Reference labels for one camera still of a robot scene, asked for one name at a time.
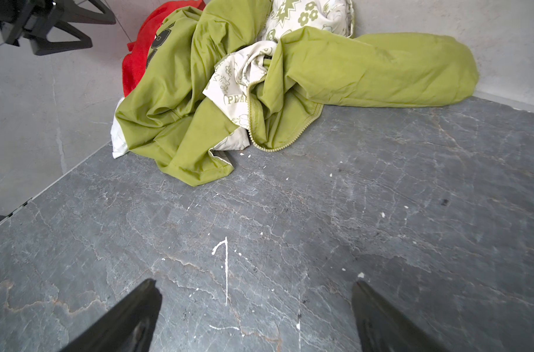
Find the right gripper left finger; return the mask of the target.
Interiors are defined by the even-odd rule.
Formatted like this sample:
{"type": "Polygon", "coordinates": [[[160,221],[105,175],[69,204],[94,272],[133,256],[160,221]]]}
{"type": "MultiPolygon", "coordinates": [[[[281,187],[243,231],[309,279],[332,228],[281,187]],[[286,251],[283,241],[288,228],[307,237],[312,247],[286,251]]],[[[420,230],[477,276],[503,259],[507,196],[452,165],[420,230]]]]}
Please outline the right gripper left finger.
{"type": "Polygon", "coordinates": [[[148,352],[163,296],[154,279],[146,279],[61,352],[148,352]]]}

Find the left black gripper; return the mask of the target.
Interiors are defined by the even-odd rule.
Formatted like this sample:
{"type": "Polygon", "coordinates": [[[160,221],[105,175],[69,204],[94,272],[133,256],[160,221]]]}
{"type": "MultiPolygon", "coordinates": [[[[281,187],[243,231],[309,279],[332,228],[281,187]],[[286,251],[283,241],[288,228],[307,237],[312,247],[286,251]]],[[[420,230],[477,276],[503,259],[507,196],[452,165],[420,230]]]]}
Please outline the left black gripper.
{"type": "Polygon", "coordinates": [[[19,46],[26,38],[36,56],[47,56],[92,47],[91,38],[74,25],[114,25],[116,18],[104,1],[17,1],[0,0],[0,32],[4,43],[19,46]],[[52,41],[48,34],[57,30],[71,36],[52,41]]]}

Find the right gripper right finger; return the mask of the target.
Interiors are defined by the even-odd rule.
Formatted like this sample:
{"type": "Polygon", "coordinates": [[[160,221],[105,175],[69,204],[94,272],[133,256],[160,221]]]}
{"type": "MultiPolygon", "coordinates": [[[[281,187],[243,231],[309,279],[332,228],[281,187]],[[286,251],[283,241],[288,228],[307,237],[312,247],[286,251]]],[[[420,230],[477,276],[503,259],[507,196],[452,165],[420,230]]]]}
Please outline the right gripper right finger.
{"type": "Polygon", "coordinates": [[[352,287],[352,309],[364,351],[446,351],[400,310],[360,280],[352,287]]]}

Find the red cloth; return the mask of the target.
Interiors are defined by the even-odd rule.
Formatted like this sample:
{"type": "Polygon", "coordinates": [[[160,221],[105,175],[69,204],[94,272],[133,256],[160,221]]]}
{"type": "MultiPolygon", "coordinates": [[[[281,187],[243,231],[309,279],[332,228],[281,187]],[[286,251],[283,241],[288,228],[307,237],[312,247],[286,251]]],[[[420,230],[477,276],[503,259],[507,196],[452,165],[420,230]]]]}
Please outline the red cloth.
{"type": "Polygon", "coordinates": [[[198,10],[203,10],[205,8],[205,2],[203,0],[169,1],[161,5],[146,18],[138,32],[136,40],[127,45],[129,53],[125,56],[122,63],[123,95],[125,97],[136,88],[144,76],[151,46],[165,18],[183,7],[194,7],[198,10]]]}

